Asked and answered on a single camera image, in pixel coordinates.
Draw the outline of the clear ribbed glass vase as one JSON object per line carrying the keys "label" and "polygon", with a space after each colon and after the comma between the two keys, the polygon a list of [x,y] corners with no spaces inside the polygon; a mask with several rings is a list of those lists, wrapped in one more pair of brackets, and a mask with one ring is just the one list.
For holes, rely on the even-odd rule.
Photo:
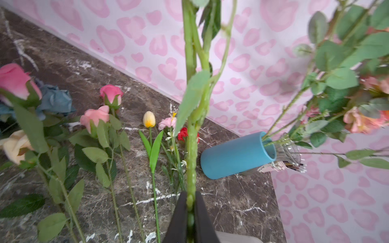
{"label": "clear ribbed glass vase", "polygon": [[286,143],[283,145],[276,144],[276,160],[275,162],[286,161],[297,165],[302,163],[301,155],[296,145],[293,143]]}

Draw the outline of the coral peony flower branch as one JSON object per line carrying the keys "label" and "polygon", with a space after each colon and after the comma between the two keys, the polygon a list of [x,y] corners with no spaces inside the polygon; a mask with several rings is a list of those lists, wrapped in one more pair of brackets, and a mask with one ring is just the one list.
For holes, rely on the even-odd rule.
{"label": "coral peony flower branch", "polygon": [[340,1],[331,19],[316,12],[308,44],[295,48],[310,61],[301,87],[281,117],[306,92],[310,98],[291,122],[272,125],[264,138],[319,146],[330,134],[369,133],[389,123],[389,3],[365,8]]}

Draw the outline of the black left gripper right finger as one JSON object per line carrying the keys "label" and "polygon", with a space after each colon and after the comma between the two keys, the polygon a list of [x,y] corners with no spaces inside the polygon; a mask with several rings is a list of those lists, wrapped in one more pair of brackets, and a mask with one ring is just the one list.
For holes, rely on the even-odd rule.
{"label": "black left gripper right finger", "polygon": [[196,201],[194,206],[194,219],[195,219],[195,243],[220,243],[217,237],[214,226],[208,215],[202,194],[196,192]]}

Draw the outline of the light pink carnation flower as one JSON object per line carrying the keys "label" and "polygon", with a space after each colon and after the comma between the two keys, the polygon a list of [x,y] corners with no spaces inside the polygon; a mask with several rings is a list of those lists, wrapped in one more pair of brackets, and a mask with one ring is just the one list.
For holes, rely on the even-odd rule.
{"label": "light pink carnation flower", "polygon": [[175,128],[177,122],[177,113],[172,113],[168,118],[161,120],[158,124],[158,129],[164,130],[165,128]]}

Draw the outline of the pale pink peony branch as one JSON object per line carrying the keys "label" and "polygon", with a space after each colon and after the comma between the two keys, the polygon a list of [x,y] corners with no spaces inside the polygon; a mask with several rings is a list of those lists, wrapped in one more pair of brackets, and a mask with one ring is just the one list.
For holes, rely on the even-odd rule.
{"label": "pale pink peony branch", "polygon": [[300,155],[321,155],[334,156],[337,158],[337,164],[340,169],[346,168],[352,164],[352,161],[371,168],[389,169],[389,155],[384,155],[383,152],[388,151],[389,148],[380,150],[360,149],[353,150],[347,153],[333,153],[333,152],[299,152]]}

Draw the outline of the teal cylindrical vase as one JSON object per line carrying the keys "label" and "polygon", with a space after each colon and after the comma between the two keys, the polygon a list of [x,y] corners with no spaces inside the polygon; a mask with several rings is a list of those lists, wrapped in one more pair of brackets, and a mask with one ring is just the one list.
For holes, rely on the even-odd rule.
{"label": "teal cylindrical vase", "polygon": [[264,136],[258,132],[206,149],[200,158],[203,173],[216,180],[274,162],[276,148]]}

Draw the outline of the white ribbed ceramic vase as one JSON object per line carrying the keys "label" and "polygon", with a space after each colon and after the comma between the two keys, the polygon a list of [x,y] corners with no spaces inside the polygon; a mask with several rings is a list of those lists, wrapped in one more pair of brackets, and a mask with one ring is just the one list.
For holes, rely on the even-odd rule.
{"label": "white ribbed ceramic vase", "polygon": [[216,235],[221,243],[263,243],[260,239],[251,236],[243,236],[220,231],[217,231]]}

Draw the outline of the large pink peony branch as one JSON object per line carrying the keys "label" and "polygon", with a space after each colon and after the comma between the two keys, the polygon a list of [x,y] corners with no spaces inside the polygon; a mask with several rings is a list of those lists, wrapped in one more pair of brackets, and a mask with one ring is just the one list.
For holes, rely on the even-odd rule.
{"label": "large pink peony branch", "polygon": [[[226,25],[221,23],[221,1],[182,1],[185,64],[187,85],[178,109],[173,136],[177,137],[187,126],[186,141],[186,196],[184,234],[185,243],[195,242],[195,224],[198,132],[209,111],[210,99],[216,83],[227,63],[232,38],[232,27],[237,11],[237,1],[232,2],[232,12]],[[210,48],[218,32],[225,33],[225,48],[221,66],[213,74],[210,63]]]}

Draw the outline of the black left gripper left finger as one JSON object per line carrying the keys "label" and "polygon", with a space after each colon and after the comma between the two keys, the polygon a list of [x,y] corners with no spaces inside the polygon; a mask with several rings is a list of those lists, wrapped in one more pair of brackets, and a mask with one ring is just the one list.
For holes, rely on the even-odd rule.
{"label": "black left gripper left finger", "polygon": [[162,243],[186,243],[187,238],[187,192],[182,191]]}

